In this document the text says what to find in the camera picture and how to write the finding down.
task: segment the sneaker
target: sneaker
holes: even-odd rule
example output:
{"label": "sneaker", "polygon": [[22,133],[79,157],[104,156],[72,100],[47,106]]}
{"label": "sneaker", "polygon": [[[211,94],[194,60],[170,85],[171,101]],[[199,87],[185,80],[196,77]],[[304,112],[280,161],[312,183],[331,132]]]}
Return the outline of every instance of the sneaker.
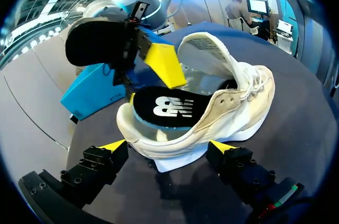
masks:
{"label": "sneaker", "polygon": [[120,106],[117,124],[121,133],[137,152],[153,159],[160,172],[197,160],[206,152],[209,140],[249,139],[263,124],[275,91],[268,68],[237,62],[209,33],[186,36],[178,58],[190,68],[230,83],[211,95],[146,87],[134,95],[132,104]]}

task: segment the yellow triangle marker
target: yellow triangle marker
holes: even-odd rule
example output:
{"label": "yellow triangle marker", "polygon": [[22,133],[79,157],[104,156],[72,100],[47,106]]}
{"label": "yellow triangle marker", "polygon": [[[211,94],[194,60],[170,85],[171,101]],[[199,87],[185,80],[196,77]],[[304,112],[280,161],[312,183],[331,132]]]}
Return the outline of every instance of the yellow triangle marker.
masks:
{"label": "yellow triangle marker", "polygon": [[169,89],[187,83],[173,45],[153,43],[144,62]]}
{"label": "yellow triangle marker", "polygon": [[230,146],[230,145],[225,145],[223,143],[214,141],[214,140],[210,140],[211,143],[213,143],[222,153],[225,153],[225,151],[231,149],[231,148],[238,148],[238,147],[234,147],[234,146]]}
{"label": "yellow triangle marker", "polygon": [[99,148],[106,148],[107,150],[111,150],[112,153],[119,147],[121,146],[122,143],[124,143],[126,140],[120,140],[118,142],[114,142],[105,146],[100,146]]}

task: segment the blue box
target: blue box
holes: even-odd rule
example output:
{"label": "blue box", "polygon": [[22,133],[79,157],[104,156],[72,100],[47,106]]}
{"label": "blue box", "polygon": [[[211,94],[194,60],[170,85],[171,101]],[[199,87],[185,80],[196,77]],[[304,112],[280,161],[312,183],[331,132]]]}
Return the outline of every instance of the blue box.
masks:
{"label": "blue box", "polygon": [[113,86],[113,75],[114,70],[110,71],[105,64],[87,66],[62,97],[61,104],[83,120],[124,98],[125,88],[123,85]]}

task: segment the computer monitor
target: computer monitor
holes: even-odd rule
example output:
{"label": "computer monitor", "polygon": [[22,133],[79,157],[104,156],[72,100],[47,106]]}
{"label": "computer monitor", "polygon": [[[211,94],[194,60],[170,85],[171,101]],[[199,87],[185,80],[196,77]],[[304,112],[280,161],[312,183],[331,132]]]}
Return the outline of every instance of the computer monitor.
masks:
{"label": "computer monitor", "polygon": [[246,0],[249,12],[269,16],[269,3],[267,0]]}

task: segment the new balance logo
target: new balance logo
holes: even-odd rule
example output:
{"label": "new balance logo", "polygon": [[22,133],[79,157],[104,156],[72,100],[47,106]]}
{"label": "new balance logo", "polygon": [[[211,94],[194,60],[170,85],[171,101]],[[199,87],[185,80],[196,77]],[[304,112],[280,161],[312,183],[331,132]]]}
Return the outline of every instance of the new balance logo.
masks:
{"label": "new balance logo", "polygon": [[159,97],[155,103],[157,106],[153,109],[153,113],[159,117],[177,117],[178,113],[182,117],[192,117],[193,100],[185,100],[181,102],[179,98]]}

